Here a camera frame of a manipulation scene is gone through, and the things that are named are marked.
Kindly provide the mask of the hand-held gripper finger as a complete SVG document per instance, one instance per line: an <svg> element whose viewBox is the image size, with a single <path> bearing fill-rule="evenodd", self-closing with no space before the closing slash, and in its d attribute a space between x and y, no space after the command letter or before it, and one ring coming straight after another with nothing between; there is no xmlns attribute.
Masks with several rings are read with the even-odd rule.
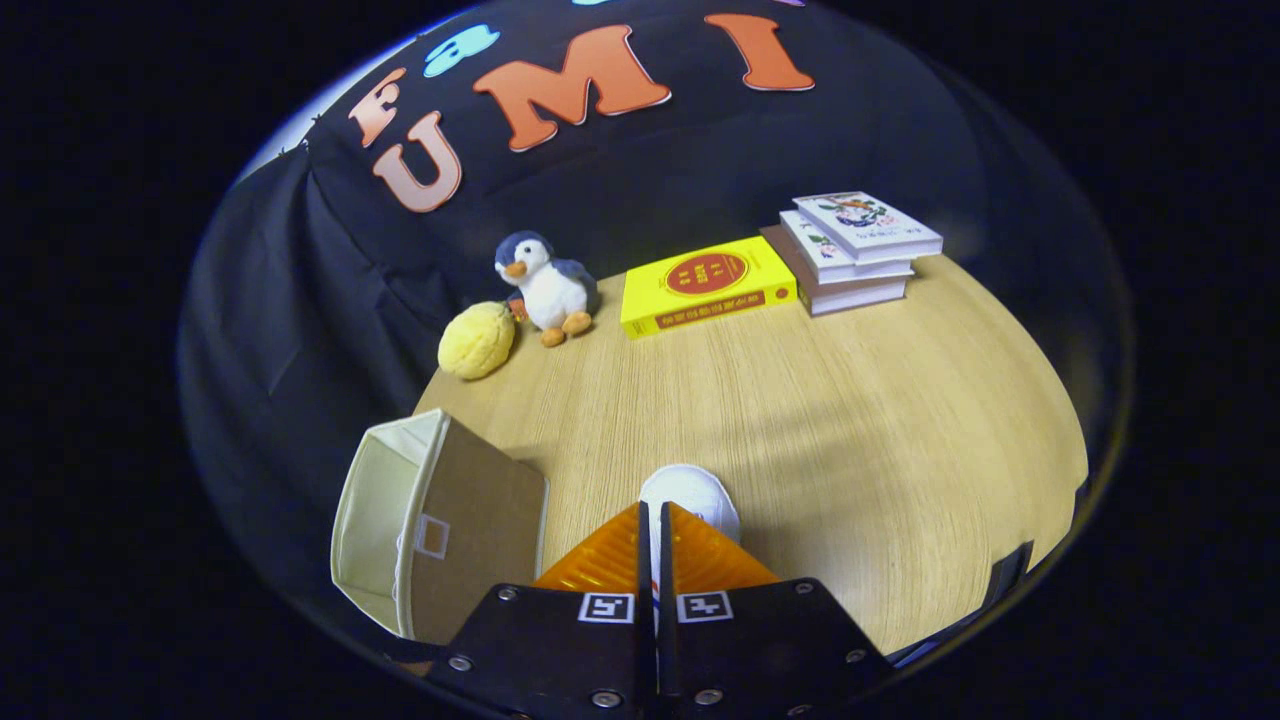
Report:
<svg viewBox="0 0 1280 720"><path fill-rule="evenodd" d="M500 583L477 603L425 682L479 719L644 719L652 708L648 507L623 512L621 591Z"/></svg>
<svg viewBox="0 0 1280 720"><path fill-rule="evenodd" d="M660 509L658 719L846 719L893 678L815 578L680 593L675 506Z"/></svg>

